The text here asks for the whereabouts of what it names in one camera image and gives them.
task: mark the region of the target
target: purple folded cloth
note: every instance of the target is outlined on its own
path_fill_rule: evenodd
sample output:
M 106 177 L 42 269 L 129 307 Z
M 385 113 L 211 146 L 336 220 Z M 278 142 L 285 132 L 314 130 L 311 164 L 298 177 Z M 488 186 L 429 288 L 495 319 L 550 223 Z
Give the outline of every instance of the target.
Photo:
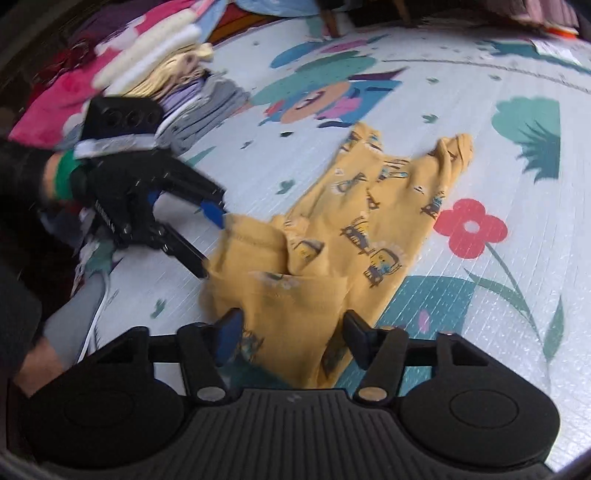
M 164 116 L 174 112 L 178 107 L 185 103 L 190 98 L 201 92 L 205 81 L 203 78 L 198 78 L 187 86 L 173 91 L 171 94 L 160 100 L 160 105 L 164 109 Z
M 164 0 L 129 0 L 106 5 L 78 27 L 70 37 L 70 44 L 75 44 L 81 38 L 91 38 L 98 43 L 163 2 Z

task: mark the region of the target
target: black device base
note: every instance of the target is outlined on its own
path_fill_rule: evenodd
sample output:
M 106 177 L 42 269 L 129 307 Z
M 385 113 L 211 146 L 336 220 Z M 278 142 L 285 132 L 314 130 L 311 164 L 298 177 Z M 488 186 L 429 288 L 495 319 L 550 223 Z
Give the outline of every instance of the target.
M 136 327 L 34 395 L 23 418 L 45 468 L 72 479 L 543 479 L 558 412 L 458 335 L 411 340 L 349 311 L 367 373 L 344 390 L 230 390 L 217 373 L 242 312 L 149 337 Z M 187 397 L 154 379 L 179 362 Z M 398 397 L 405 366 L 434 375 Z

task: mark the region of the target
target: chair leg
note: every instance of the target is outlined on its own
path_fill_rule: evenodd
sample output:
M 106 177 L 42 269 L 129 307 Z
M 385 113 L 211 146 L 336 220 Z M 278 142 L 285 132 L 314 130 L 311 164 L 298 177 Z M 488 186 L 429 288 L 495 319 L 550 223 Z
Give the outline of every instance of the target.
M 405 25 L 410 25 L 410 14 L 408 13 L 408 8 L 404 0 L 394 0 L 394 5 L 396 5 L 396 9 L 398 10 L 398 14 Z
M 336 24 L 335 14 L 332 10 L 320 10 L 320 18 L 323 20 L 332 38 L 340 38 L 339 27 Z

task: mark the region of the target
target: yellow clothing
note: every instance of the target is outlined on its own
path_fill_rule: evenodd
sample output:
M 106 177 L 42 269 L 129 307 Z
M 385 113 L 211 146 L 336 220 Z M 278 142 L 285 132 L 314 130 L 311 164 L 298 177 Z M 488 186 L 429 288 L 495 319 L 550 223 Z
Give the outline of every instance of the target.
M 124 96 L 152 97 L 159 100 L 172 88 L 202 75 L 204 70 L 200 67 L 200 62 L 211 61 L 212 58 L 213 48 L 209 43 L 181 48 L 170 54 L 145 80 Z
M 249 360 L 293 387 L 334 386 L 350 361 L 344 312 L 376 323 L 471 159 L 467 134 L 411 161 L 384 154 L 359 123 L 287 215 L 227 215 L 209 288 L 218 316 L 244 310 Z

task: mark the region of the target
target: red flower print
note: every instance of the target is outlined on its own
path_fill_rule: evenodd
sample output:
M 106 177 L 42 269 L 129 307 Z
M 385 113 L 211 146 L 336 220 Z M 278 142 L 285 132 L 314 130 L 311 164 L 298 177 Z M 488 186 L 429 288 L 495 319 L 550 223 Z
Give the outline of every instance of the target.
M 450 250 L 460 258 L 478 258 L 486 243 L 507 238 L 507 226 L 487 215 L 484 205 L 473 199 L 458 200 L 451 210 L 440 212 L 434 229 L 449 237 Z

